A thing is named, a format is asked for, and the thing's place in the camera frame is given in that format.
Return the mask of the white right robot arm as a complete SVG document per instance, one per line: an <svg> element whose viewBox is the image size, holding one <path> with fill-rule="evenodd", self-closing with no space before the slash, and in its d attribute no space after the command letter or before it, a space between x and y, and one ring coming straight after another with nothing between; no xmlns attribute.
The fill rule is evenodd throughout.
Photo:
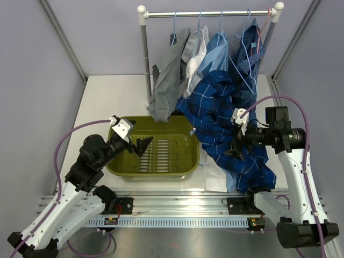
<svg viewBox="0 0 344 258"><path fill-rule="evenodd" d="M249 126L245 109L235 109L231 122L234 125L234 142L229 153L243 160L247 147L271 146L285 172L291 199L288 210L273 195L269 187L248 189L243 199L250 213L261 211L277 229L277 237L284 248L324 246L339 235L336 223L328 221L313 180L310 152L305 150L306 133L292 128L288 108L266 108L267 127Z"/></svg>

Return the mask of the dark blue plaid shirt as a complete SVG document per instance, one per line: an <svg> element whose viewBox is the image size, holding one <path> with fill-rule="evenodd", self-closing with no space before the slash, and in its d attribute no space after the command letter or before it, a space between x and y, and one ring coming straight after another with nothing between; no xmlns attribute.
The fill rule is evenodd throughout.
<svg viewBox="0 0 344 258"><path fill-rule="evenodd" d="M245 193L248 189L274 189L277 176L266 165L265 146L243 149L243 160L226 155L234 137L231 117L236 106L231 97L236 90L228 72L213 70L205 75L188 98L180 97L176 109L196 129L195 135L203 150L224 172L235 178L235 188Z"/></svg>

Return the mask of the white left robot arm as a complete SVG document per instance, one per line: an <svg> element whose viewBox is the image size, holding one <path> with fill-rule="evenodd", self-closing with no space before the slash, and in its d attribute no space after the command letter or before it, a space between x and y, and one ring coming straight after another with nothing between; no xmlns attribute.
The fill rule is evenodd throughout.
<svg viewBox="0 0 344 258"><path fill-rule="evenodd" d="M117 195L105 185L96 184L102 169L123 151L143 156L152 137L124 140L113 134L108 141L98 135L88 136L76 162L59 181L56 196L22 232L13 232L8 243L22 257L57 257L69 238L98 214L120 212Z"/></svg>

